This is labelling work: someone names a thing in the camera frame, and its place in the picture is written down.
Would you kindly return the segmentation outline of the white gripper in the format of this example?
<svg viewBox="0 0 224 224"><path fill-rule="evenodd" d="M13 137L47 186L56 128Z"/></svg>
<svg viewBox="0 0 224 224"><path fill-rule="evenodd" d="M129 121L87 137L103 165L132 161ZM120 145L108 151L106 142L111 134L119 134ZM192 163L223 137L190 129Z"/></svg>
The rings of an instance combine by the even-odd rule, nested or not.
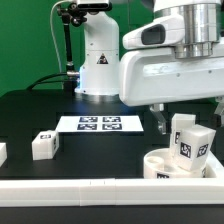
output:
<svg viewBox="0 0 224 224"><path fill-rule="evenodd" d="M217 126L224 127L224 97L219 97L224 96L224 43L200 58L176 59L171 47L131 51L122 57L119 72L121 101L150 105L162 135L164 105L156 103L216 97Z"/></svg>

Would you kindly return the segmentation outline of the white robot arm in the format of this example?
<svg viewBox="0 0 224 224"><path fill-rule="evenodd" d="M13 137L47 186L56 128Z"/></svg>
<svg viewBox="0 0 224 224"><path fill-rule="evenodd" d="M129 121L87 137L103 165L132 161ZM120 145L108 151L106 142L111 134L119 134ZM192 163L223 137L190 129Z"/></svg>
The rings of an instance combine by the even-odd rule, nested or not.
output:
<svg viewBox="0 0 224 224"><path fill-rule="evenodd" d="M141 0L154 20L123 38L120 99L128 106L215 97L224 126L223 0Z"/></svg>

